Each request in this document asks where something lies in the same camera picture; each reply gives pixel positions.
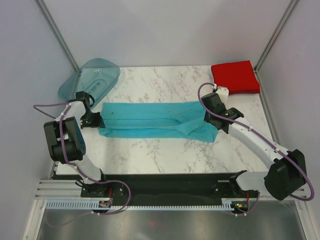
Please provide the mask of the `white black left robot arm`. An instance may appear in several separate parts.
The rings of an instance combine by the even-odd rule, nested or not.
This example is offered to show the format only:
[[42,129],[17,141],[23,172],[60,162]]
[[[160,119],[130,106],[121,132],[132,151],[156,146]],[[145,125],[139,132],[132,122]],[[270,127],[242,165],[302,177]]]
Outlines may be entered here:
[[43,125],[46,143],[51,159],[73,168],[92,191],[99,197],[110,191],[108,182],[102,180],[103,172],[87,156],[86,143],[81,130],[104,128],[100,112],[92,112],[94,98],[79,91],[75,99],[67,101],[59,117]]

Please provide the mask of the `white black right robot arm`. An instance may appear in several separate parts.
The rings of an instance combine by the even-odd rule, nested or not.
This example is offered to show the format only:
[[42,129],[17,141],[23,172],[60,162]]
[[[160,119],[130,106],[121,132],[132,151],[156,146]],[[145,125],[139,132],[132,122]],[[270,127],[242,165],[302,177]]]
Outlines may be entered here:
[[220,95],[214,91],[199,97],[205,109],[204,121],[219,131],[240,141],[265,165],[267,171],[239,171],[231,177],[229,191],[235,197],[246,191],[267,191],[282,201],[307,184],[304,154],[295,149],[288,150],[264,137],[238,109],[227,109]]

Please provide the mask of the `teal t shirt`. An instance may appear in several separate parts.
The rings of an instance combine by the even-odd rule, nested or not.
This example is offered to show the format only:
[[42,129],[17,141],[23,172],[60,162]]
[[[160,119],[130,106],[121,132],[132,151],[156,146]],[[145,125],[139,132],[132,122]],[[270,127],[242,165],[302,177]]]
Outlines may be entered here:
[[105,102],[99,134],[124,139],[189,139],[214,143],[218,129],[205,122],[198,101],[172,103]]

